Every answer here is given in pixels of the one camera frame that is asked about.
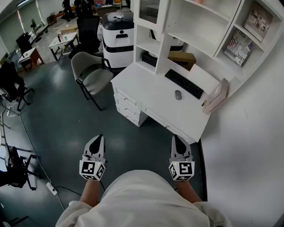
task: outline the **white shirt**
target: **white shirt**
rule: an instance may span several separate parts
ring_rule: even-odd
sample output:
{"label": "white shirt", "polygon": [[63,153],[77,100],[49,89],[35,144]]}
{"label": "white shirt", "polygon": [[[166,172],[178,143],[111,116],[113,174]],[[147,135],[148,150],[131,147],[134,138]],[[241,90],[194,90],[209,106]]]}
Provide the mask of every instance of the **white shirt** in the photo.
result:
{"label": "white shirt", "polygon": [[101,202],[72,201],[57,227],[231,227],[207,202],[190,203],[158,174],[134,170],[117,178]]}

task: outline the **gray chair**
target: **gray chair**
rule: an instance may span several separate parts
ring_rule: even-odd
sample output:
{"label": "gray chair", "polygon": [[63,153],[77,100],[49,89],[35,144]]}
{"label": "gray chair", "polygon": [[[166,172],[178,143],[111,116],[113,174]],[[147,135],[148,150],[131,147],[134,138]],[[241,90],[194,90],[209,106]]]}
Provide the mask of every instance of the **gray chair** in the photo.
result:
{"label": "gray chair", "polygon": [[[105,69],[105,62],[107,62],[109,70]],[[84,96],[88,100],[86,93],[93,100],[97,108],[101,110],[98,104],[95,102],[92,95],[100,92],[114,77],[112,72],[112,68],[110,66],[110,62],[101,57],[90,55],[86,52],[80,52],[75,54],[75,56],[71,60],[72,69],[75,77],[75,81],[79,84]],[[79,78],[82,75],[82,72],[92,65],[101,64],[102,69],[99,69],[96,66],[96,70],[91,72],[84,80]]]}

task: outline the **sleeve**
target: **sleeve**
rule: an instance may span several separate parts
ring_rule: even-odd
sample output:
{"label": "sleeve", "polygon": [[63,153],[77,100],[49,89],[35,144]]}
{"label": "sleeve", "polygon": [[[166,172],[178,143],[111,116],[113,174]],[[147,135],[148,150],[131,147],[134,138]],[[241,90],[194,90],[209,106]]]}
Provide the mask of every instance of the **sleeve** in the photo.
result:
{"label": "sleeve", "polygon": [[86,203],[79,201],[71,201],[69,207],[63,212],[55,227],[73,227],[77,223],[78,218],[88,213],[92,207]]}
{"label": "sleeve", "polygon": [[208,202],[197,202],[194,205],[205,215],[208,216],[210,226],[233,227],[231,222],[219,210],[212,207]]}

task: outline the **cardboard box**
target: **cardboard box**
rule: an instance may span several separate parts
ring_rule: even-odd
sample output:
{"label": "cardboard box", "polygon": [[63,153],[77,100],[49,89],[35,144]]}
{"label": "cardboard box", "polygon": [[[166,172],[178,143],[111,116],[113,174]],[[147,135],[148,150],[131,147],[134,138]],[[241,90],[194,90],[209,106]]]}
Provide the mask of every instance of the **cardboard box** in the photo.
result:
{"label": "cardboard box", "polygon": [[192,66],[196,63],[193,54],[179,51],[170,51],[168,59],[184,67],[188,71],[190,71]]}
{"label": "cardboard box", "polygon": [[224,78],[219,85],[211,92],[204,104],[203,112],[211,113],[217,108],[227,97],[229,82]]}
{"label": "cardboard box", "polygon": [[253,45],[254,42],[246,34],[237,29],[224,54],[241,66],[248,57]]}
{"label": "cardboard box", "polygon": [[260,42],[265,37],[273,17],[261,5],[253,2],[244,28]]}

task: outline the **bookshelf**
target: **bookshelf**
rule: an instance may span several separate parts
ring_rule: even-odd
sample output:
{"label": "bookshelf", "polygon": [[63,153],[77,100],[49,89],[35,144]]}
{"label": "bookshelf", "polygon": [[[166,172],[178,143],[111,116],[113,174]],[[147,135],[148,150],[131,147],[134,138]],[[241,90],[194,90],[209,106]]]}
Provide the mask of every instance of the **bookshelf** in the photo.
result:
{"label": "bookshelf", "polygon": [[[141,1],[145,0],[135,1],[137,12]],[[243,27],[254,1],[273,16],[262,42]],[[154,74],[162,72],[166,68],[165,64],[169,63],[166,59],[171,39],[177,38],[188,44],[186,52],[194,54],[200,68],[218,81],[226,78],[232,82],[230,95],[265,60],[284,30],[282,17],[264,0],[203,0],[202,4],[194,0],[166,0],[163,4],[162,0],[158,2],[158,17],[162,18],[159,23],[149,24],[141,18],[137,19],[139,15],[134,12],[134,22],[137,25],[134,61]],[[150,29],[162,33],[162,40],[150,38]],[[242,66],[238,66],[224,54],[237,29],[254,42]],[[158,56],[156,67],[141,62],[144,51]]]}

